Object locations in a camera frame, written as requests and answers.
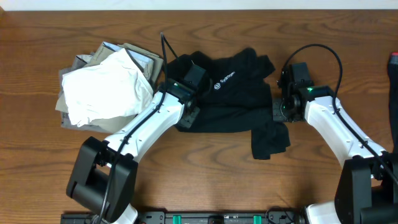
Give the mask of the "black t-shirt with logo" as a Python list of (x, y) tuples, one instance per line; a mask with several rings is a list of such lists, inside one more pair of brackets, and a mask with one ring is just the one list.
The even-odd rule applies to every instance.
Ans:
[(198, 99), (200, 112), (185, 133), (251, 132), (255, 159), (267, 160), (290, 146), (285, 124), (272, 118), (272, 95), (264, 79), (275, 70), (267, 55), (246, 48), (227, 58), (212, 59), (201, 51), (183, 54), (168, 63), (168, 76), (182, 78), (192, 65), (206, 70), (212, 84)]

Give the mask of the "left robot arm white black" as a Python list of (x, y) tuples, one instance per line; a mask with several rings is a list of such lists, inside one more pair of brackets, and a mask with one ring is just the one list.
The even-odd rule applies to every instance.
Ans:
[(118, 132), (100, 141), (88, 138), (78, 152), (67, 195), (94, 213), (92, 223), (134, 223), (130, 204), (140, 160), (153, 143), (175, 124), (189, 128), (213, 82), (169, 79), (149, 106)]

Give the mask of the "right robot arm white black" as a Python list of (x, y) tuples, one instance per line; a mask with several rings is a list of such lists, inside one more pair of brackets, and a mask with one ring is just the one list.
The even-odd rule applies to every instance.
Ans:
[(277, 122), (314, 127), (342, 167), (331, 202), (307, 206), (301, 223), (397, 223), (397, 154), (372, 141), (348, 116), (328, 86), (280, 83)]

